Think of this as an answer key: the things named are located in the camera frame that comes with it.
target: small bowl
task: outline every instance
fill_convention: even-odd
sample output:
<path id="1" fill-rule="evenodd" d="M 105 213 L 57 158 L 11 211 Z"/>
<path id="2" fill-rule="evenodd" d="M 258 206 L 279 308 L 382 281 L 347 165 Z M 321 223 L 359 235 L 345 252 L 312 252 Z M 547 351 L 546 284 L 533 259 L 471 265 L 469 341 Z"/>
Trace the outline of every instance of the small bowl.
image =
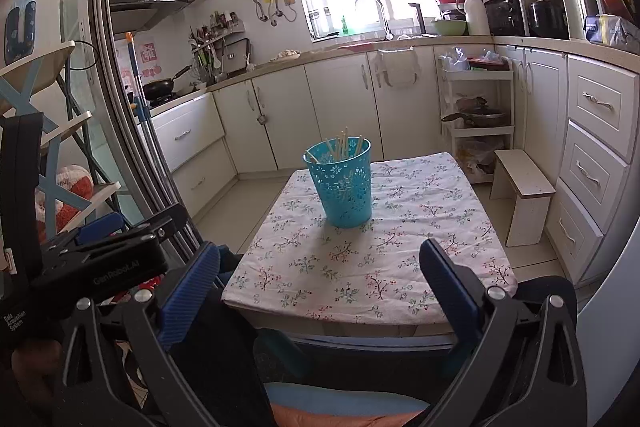
<path id="1" fill-rule="evenodd" d="M 466 30 L 466 21 L 436 20 L 433 26 L 441 37 L 460 36 Z"/>

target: wire basket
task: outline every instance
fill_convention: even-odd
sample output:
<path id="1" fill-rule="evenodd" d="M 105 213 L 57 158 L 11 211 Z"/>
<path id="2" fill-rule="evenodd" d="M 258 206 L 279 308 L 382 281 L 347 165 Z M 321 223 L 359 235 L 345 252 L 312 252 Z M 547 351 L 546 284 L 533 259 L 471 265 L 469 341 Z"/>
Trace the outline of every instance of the wire basket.
<path id="1" fill-rule="evenodd" d="M 332 148 L 336 139 L 329 140 Z M 353 155 L 358 137 L 349 137 L 349 155 Z M 309 168 L 322 207 L 329 222 L 340 229 L 350 229 L 371 218 L 371 143 L 362 141 L 362 152 L 336 162 L 325 142 L 309 148 L 319 163 L 311 163 L 307 154 L 302 158 Z"/>

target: basket rim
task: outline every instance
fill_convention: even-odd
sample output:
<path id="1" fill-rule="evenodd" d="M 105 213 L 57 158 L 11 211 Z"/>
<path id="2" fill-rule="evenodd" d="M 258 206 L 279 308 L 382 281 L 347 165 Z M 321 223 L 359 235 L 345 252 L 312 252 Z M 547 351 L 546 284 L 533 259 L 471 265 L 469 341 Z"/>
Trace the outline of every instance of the basket rim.
<path id="1" fill-rule="evenodd" d="M 351 139 L 351 138 L 355 138 L 356 140 L 358 140 L 358 139 L 360 139 L 360 136 L 350 136 L 349 139 Z M 339 163 L 345 163 L 345 162 L 349 162 L 351 160 L 354 160 L 356 158 L 360 158 L 360 156 L 362 156 L 363 154 L 366 154 L 371 149 L 371 142 L 369 140 L 367 140 L 366 138 L 362 138 L 362 144 L 364 145 L 366 143 L 367 146 L 363 147 L 362 148 L 362 152 L 360 152 L 360 154 L 358 154 L 357 156 L 352 156 L 351 158 L 347 158 L 346 160 L 340 160 L 340 161 L 337 161 L 337 162 L 329 162 L 329 163 L 313 163 L 313 162 L 310 162 L 309 160 L 307 160 L 306 159 L 306 152 L 308 150 L 310 150 L 310 149 L 313 149 L 313 147 L 315 147 L 317 145 L 320 145 L 321 143 L 324 143 L 324 142 L 325 142 L 325 140 L 322 140 L 321 142 L 318 142 L 318 143 L 314 143 L 311 147 L 308 147 L 306 149 L 306 151 L 302 154 L 302 159 L 307 165 L 338 165 Z M 329 142 L 335 142 L 335 138 L 330 138 Z"/>

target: white stool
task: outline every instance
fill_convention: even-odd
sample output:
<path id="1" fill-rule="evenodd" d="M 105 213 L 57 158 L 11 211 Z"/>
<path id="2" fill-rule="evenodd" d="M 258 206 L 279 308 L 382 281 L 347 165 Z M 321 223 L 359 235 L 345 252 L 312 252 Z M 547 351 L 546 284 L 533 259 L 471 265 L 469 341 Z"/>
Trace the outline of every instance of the white stool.
<path id="1" fill-rule="evenodd" d="M 535 245 L 545 226 L 551 195 L 556 190 L 526 152 L 520 149 L 496 151 L 491 199 L 511 198 L 516 194 L 507 247 Z"/>

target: countertop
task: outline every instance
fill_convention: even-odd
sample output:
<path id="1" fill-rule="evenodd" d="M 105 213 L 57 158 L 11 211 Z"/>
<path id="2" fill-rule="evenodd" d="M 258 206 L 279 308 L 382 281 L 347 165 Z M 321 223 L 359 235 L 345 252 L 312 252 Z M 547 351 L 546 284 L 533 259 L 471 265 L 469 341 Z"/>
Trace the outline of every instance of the countertop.
<path id="1" fill-rule="evenodd" d="M 625 68 L 626 70 L 640 73 L 640 56 L 623 52 L 606 46 L 599 46 L 588 41 L 564 41 L 560 39 L 542 39 L 536 37 L 491 37 L 491 36 L 473 36 L 473 37 L 420 37 L 394 41 L 377 41 L 359 44 L 345 44 L 337 48 L 329 50 L 319 50 L 315 52 L 304 52 L 299 58 L 293 60 L 283 60 L 280 62 L 268 62 L 255 68 L 254 71 L 240 74 L 219 84 L 209 86 L 207 91 L 216 91 L 223 87 L 233 86 L 245 80 L 262 76 L 275 71 L 285 70 L 296 66 L 303 66 L 319 60 L 328 58 L 347 57 L 353 54 L 375 52 L 378 50 L 397 50 L 408 48 L 409 46 L 454 46 L 456 44 L 506 44 L 511 46 L 522 46 L 524 48 L 542 48 L 583 57 L 593 58 L 608 62 L 614 66 Z"/>

